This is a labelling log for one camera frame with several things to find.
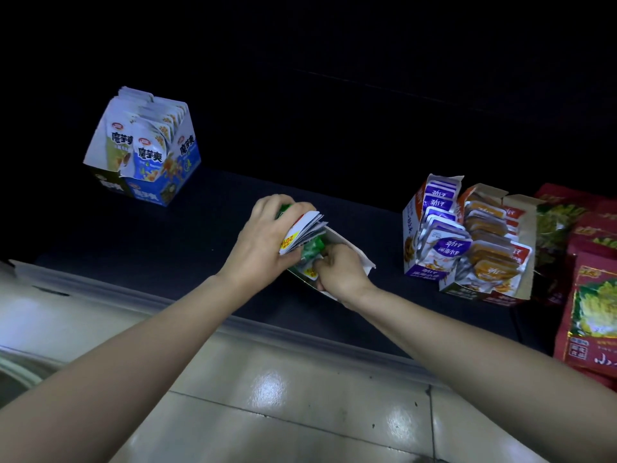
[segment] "forearm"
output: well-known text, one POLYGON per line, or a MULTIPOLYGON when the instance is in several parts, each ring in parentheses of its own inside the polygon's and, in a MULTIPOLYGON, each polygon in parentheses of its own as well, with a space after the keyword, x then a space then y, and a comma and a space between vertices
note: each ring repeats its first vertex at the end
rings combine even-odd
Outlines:
POLYGON ((617 452, 612 438, 617 397, 584 375, 379 289, 367 290, 353 306, 482 413, 551 461, 604 461, 609 451, 617 452))
POLYGON ((3 461, 107 461, 246 301, 241 289, 211 277, 76 359, 2 410, 3 461))

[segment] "person's left arm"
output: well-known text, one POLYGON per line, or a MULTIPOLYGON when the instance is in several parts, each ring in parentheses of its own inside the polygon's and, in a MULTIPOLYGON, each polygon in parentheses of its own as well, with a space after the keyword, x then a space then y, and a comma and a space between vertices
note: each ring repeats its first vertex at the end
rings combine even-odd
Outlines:
POLYGON ((164 311, 84 354, 0 412, 4 463, 108 461, 224 319, 281 272, 289 228, 309 203, 275 220, 286 195, 259 200, 223 268, 164 311))

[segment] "hand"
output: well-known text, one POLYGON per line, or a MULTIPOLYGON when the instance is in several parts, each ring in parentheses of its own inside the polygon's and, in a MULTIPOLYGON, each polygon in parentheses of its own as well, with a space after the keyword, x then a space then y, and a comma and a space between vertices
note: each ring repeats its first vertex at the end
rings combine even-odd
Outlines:
POLYGON ((271 195, 258 200, 217 276, 231 282, 235 289, 242 289, 249 297, 257 294, 300 261, 301 248, 285 255, 279 255, 278 251, 291 226, 305 212, 314 209, 311 203, 296 203, 287 195, 271 195), (284 204, 292 205, 275 219, 284 204))
POLYGON ((322 255, 322 260, 313 263, 319 274, 318 289, 325 289, 343 304, 353 304, 367 289, 374 287, 362 268, 358 254, 345 244, 328 245, 322 255))

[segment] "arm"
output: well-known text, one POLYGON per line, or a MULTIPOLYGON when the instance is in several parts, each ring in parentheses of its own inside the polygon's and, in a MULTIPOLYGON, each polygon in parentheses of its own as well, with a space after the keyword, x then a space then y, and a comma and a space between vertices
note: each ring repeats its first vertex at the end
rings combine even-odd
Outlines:
POLYGON ((517 342, 378 289, 346 246, 329 247, 314 266, 321 287, 536 453, 551 462, 614 459, 613 391, 517 342))
POLYGON ((282 271, 300 251, 278 254, 308 203, 277 220, 285 195, 262 198, 225 265, 164 311, 76 359, 0 412, 4 463, 108 461, 233 311, 282 271))

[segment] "beige tile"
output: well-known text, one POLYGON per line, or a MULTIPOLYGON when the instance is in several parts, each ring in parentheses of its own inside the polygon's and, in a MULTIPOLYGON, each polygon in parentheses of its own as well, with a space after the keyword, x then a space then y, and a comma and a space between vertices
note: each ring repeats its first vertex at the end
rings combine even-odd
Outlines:
POLYGON ((433 454, 428 385, 322 354, 214 335, 173 391, 403 451, 433 454))
POLYGON ((147 317, 45 293, 0 272, 0 346, 70 362, 147 317))
POLYGON ((192 397, 168 393, 112 459, 138 462, 429 462, 192 397))
POLYGON ((434 388, 435 457, 449 463, 546 463, 466 400, 434 388))

